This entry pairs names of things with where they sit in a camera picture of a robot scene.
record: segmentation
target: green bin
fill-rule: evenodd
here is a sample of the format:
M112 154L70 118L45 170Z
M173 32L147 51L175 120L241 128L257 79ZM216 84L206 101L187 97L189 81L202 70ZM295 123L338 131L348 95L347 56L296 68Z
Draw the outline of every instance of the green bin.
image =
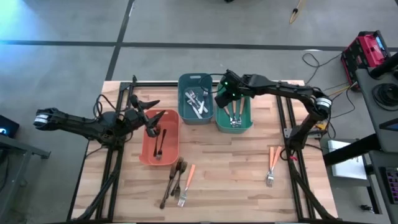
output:
M213 109L213 94L208 93L205 98L202 96L203 89L200 85L209 91L211 91L211 85L213 84L213 79L206 73L188 73L182 75L178 79L178 113L185 124L198 125L198 124L208 124L214 114ZM201 114L202 119L198 118L195 114L191 105L187 103L188 97L185 96L185 92L192 90L200 101L205 101L205 107L208 112L203 112Z
M225 89L220 90L217 93L217 95L222 94L222 92L224 91ZM232 103L230 103L227 107L230 115L233 117ZM236 102L236 115L235 115L236 119L239 119L240 108L241 108L241 100L238 100ZM226 114L224 108L217 107L216 109L216 123L219 131L230 134L242 134L253 125L253 122L251 121L251 105L250 105L249 96L244 97L244 108L241 120L242 120L242 125L239 128L233 128L229 120L229 116Z

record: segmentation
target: orange bin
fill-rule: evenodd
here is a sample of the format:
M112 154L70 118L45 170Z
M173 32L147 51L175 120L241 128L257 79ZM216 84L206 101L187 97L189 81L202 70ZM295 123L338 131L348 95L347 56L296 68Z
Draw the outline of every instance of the orange bin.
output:
M149 110L146 115L151 118L162 110ZM150 166L164 166L173 164L178 158L179 142L180 142L180 118L178 113L174 110L166 110L161 117L159 123L161 132L157 138L157 150L160 149L162 142L163 130L167 129L162 147L162 158L157 160L154 157L154 149L156 138L150 138L146 131L144 131L144 139L142 142L142 152L139 160Z

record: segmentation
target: red device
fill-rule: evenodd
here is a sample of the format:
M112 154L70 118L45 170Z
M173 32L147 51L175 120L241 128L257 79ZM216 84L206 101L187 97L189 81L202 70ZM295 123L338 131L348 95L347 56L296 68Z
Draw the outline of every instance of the red device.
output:
M341 62L349 84L357 81L355 71L359 68L377 67L391 57L379 30L359 32L355 40L341 54ZM358 84L352 90L359 91Z

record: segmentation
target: fork with orange handle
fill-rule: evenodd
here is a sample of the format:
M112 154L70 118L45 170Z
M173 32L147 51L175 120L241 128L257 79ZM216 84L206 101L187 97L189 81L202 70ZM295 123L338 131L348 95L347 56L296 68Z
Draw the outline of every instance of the fork with orange handle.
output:
M272 184L274 183L274 168L276 165L276 162L278 161L280 151L282 150L282 147L278 146L276 153L274 155L274 147L269 148L269 171L267 174L267 187L272 187Z

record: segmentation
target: desk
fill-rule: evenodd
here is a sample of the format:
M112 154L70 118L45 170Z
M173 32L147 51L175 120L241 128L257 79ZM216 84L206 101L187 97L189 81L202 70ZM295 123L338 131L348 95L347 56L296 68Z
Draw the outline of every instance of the desk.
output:
M120 82L105 82L102 94L116 104ZM135 87L142 101L160 100L156 108L177 111L176 87ZM301 102L292 101L298 124L307 115ZM268 171L270 146L283 145L275 96L252 100L254 126L244 134L225 134L215 121L201 126L180 125L180 155L196 164L194 178L183 208L170 198L159 208L170 166L145 166L139 162L144 129L134 132L125 144L114 222L292 222L297 221L287 163L279 160L273 188L264 182ZM111 108L103 102L104 111ZM311 139L310 144L319 146ZM99 148L90 142L88 152ZM322 152L306 147L303 156L310 188L329 213L337 217L335 203L322 161ZM82 214L98 193L106 150L98 151L84 163L72 218ZM182 176L185 185L188 172ZM108 212L107 200L103 215Z
M369 115L375 130L375 134L365 137L344 148L324 155L327 166L343 162L356 156L369 153L372 162L372 169L368 174L374 174L377 184L380 186L383 201L386 204L387 212L391 223L398 223L398 205L391 204L383 183L382 167L398 167L398 133L395 131L383 130L379 125L383 122L398 118L398 111L386 111L381 109L372 96L372 89L382 83L395 83L398 80L391 74L386 74L380 80L375 80L369 76L365 69L356 71L358 84L361 88L363 98L368 108Z

